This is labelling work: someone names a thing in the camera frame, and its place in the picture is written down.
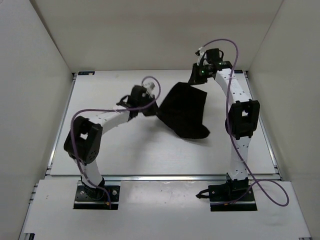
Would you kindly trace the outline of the black skirt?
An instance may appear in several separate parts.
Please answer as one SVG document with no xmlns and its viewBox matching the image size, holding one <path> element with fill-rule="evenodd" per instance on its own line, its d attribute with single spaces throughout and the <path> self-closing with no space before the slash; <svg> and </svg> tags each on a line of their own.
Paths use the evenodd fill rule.
<svg viewBox="0 0 320 240">
<path fill-rule="evenodd" d="M 210 134 L 203 125 L 207 94 L 187 82 L 178 82 L 164 98 L 157 117 L 180 138 L 205 139 Z"/>
</svg>

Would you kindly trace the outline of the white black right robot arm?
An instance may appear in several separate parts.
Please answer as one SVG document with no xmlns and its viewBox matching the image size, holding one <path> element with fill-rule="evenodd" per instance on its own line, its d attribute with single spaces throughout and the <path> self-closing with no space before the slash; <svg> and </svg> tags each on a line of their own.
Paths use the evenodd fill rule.
<svg viewBox="0 0 320 240">
<path fill-rule="evenodd" d="M 231 140 L 230 167 L 226 182 L 210 185 L 207 192 L 215 205 L 227 205 L 249 191 L 248 151 L 258 126 L 260 103 L 245 93 L 232 64 L 223 60 L 223 51 L 199 48 L 195 54 L 198 59 L 192 66 L 189 84 L 200 85 L 214 78 L 226 96 L 225 128 Z"/>
</svg>

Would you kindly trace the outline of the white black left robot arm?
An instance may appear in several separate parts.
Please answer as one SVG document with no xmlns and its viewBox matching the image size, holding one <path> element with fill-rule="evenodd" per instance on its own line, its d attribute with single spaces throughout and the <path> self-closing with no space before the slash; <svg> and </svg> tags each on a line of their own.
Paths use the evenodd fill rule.
<svg viewBox="0 0 320 240">
<path fill-rule="evenodd" d="M 89 118 L 78 113 L 72 118 L 63 149 L 76 163 L 84 192 L 93 201 L 106 198 L 108 204 L 111 203 L 110 194 L 105 189 L 105 180 L 96 161 L 102 136 L 134 119 L 139 113 L 146 117 L 156 115 L 158 105 L 153 94 L 154 88 L 153 82 L 135 85 L 131 93 L 121 98 L 114 108 L 103 110 Z"/>
</svg>

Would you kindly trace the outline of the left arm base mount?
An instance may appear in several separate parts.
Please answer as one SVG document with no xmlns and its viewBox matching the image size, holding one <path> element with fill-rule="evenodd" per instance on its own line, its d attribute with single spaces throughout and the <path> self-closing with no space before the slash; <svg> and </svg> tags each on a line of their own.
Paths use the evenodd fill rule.
<svg viewBox="0 0 320 240">
<path fill-rule="evenodd" d="M 104 189 L 90 188 L 78 181 L 74 196 L 75 210 L 118 210 L 120 181 L 106 181 Z"/>
</svg>

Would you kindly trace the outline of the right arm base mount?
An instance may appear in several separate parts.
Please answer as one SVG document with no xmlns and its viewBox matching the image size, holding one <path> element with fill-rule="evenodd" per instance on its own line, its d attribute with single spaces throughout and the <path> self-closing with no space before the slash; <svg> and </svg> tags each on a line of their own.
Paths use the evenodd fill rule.
<svg viewBox="0 0 320 240">
<path fill-rule="evenodd" d="M 257 205 L 249 180 L 227 180 L 223 184 L 209 185 L 195 195 L 208 199 L 211 212 L 254 212 Z"/>
</svg>

